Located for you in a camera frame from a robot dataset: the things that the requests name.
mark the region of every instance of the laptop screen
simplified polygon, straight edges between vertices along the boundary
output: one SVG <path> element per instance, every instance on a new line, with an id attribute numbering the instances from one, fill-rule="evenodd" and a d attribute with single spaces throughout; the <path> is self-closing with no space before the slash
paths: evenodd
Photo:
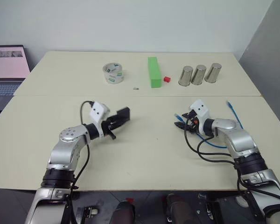
<path id="1" fill-rule="evenodd" d="M 0 46 L 0 80 L 23 80 L 29 73 L 22 45 Z"/>

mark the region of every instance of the blue cable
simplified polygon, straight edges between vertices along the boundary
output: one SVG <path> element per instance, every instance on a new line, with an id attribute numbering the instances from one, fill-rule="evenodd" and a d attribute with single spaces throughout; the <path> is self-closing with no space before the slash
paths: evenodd
<path id="1" fill-rule="evenodd" d="M 233 112 L 235 118 L 237 119 L 237 121 L 239 122 L 239 125 L 241 126 L 241 128 L 244 129 L 243 126 L 242 126 L 242 123 L 239 121 L 238 116 L 237 116 L 237 113 L 236 113 L 235 110 L 233 109 L 231 103 L 229 103 L 228 100 L 226 100 L 226 103 L 227 103 L 227 105 L 229 106 L 229 108 L 232 110 L 232 112 Z"/>
<path id="2" fill-rule="evenodd" d="M 178 114 L 175 113 L 174 116 L 175 116 L 179 121 L 181 121 L 182 123 L 185 124 L 184 120 L 183 120 Z M 203 138 L 200 134 L 198 134 L 198 133 L 195 133 L 195 134 L 196 134 L 197 136 L 199 136 L 199 138 L 201 138 L 202 140 L 204 140 L 204 138 Z M 225 146 L 216 146 L 216 145 L 214 145 L 214 144 L 212 144 L 212 143 L 210 143 L 210 142 L 208 142 L 208 141 L 206 141 L 205 143 L 209 144 L 210 146 L 216 147 L 216 148 L 226 148 Z"/>

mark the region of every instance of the white table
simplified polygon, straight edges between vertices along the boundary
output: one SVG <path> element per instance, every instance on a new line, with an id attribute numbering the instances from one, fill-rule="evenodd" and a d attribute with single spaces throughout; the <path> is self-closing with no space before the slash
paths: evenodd
<path id="1" fill-rule="evenodd" d="M 147 58 L 156 56 L 162 76 L 161 88 L 151 88 Z M 123 67 L 125 80 L 108 84 L 103 66 L 117 62 Z M 220 63 L 218 80 L 211 84 L 184 87 L 178 84 L 182 68 L 194 69 L 204 64 Z M 118 53 L 51 51 L 33 69 L 15 92 L 16 96 L 260 96 L 232 53 Z"/>
<path id="2" fill-rule="evenodd" d="M 235 189 L 230 164 L 201 160 L 186 145 L 174 113 L 187 112 L 198 97 L 17 96 L 0 115 L 0 188 L 37 189 L 50 152 L 64 128 L 79 124 L 84 100 L 105 103 L 111 115 L 125 106 L 131 120 L 91 143 L 91 160 L 77 185 L 80 190 Z M 280 181 L 280 122 L 262 97 L 200 97 L 212 118 L 234 119 L 229 100 Z M 85 108 L 84 120 L 90 122 Z M 196 146 L 200 141 L 189 134 Z M 226 151 L 208 145 L 203 151 Z M 86 158 L 85 148 L 77 170 Z"/>

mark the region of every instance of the gray wall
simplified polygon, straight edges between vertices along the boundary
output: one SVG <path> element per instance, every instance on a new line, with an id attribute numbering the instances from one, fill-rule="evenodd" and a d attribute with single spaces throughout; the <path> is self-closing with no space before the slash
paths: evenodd
<path id="1" fill-rule="evenodd" d="M 233 52 L 272 0 L 0 0 L 0 45 L 48 50 Z"/>
<path id="2" fill-rule="evenodd" d="M 239 62 L 280 120 L 280 0 L 272 2 Z"/>

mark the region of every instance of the robotic arm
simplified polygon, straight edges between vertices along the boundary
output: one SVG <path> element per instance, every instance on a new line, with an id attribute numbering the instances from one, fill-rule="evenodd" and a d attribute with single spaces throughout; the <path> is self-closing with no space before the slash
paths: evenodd
<path id="1" fill-rule="evenodd" d="M 130 119 L 128 107 L 108 117 L 109 108 L 98 102 L 91 102 L 90 116 L 93 123 L 69 127 L 59 134 L 59 142 L 52 150 L 41 187 L 36 191 L 25 224 L 68 224 L 71 207 L 69 197 L 75 189 L 75 176 L 81 149 L 95 138 L 110 135 L 112 130 Z"/>
<path id="2" fill-rule="evenodd" d="M 183 115 L 192 123 L 191 133 L 219 138 L 226 144 L 234 159 L 240 183 L 247 188 L 245 198 L 257 220 L 280 224 L 280 183 L 268 169 L 256 143 L 237 121 L 211 119 L 208 108 L 201 100 L 195 101 L 190 112 Z"/>

